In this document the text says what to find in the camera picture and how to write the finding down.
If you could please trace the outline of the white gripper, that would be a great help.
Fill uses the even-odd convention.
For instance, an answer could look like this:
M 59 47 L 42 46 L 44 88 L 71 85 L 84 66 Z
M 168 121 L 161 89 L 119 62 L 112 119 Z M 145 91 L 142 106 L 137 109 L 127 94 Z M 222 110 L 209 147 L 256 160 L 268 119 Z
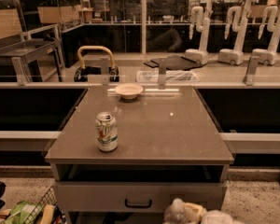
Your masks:
M 206 209 L 196 203 L 184 203 L 185 213 L 190 224 L 244 224 L 241 221 L 234 219 L 231 215 L 212 210 L 206 213 Z

